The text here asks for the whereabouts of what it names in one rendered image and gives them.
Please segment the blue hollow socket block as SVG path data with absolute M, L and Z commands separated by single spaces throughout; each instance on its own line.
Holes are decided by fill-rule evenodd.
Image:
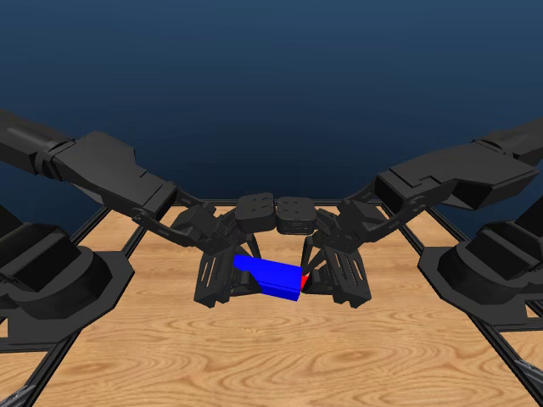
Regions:
M 242 254 L 234 256 L 233 266 L 248 271 L 262 294 L 297 301 L 301 293 L 302 268 Z

